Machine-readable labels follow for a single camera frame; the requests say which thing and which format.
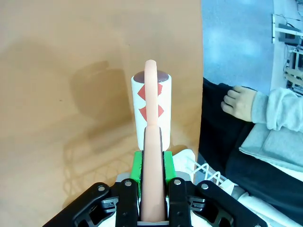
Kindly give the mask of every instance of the dark brown lid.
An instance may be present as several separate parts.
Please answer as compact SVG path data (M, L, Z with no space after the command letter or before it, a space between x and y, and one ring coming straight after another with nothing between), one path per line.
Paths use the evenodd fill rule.
M166 72L157 70L157 74L158 83L164 82L169 79L169 75ZM136 75L134 75L134 81L144 84L144 71L138 72Z

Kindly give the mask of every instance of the black mechanical bracket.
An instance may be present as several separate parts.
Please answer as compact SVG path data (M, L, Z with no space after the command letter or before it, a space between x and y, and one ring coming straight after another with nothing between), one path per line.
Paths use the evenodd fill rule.
M267 227L264 220L211 181L194 185L176 177L166 192L169 222L157 227L192 227L191 212L212 227ZM112 187L95 183L43 227L97 227L114 213L116 227L137 227L139 207L135 180L125 179Z

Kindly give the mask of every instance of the person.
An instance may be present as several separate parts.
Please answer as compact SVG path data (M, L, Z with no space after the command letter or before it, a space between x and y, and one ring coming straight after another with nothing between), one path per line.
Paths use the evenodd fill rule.
M303 225L303 97L204 79L199 153L250 195Z

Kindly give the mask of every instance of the gray sweatshirt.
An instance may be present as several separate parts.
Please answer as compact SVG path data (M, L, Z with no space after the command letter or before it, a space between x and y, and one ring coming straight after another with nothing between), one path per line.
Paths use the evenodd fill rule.
M255 126L240 151L302 180L303 97L283 88L258 92L251 114Z

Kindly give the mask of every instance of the screw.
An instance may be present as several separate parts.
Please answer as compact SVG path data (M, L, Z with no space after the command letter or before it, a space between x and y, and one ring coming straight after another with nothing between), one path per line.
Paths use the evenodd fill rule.
M103 186L98 187L98 191L99 191L99 192L102 192L102 191L104 191L104 190L105 190L105 187L103 187Z
M208 189L208 185L205 184L205 183L203 183L203 184L201 185L201 188L204 189L204 190L206 190L206 189Z
M132 185L132 182L130 182L130 181L125 181L125 186L129 187L129 186L131 186L131 185Z
M181 181L180 180L174 180L174 184L179 185L179 184L181 184Z

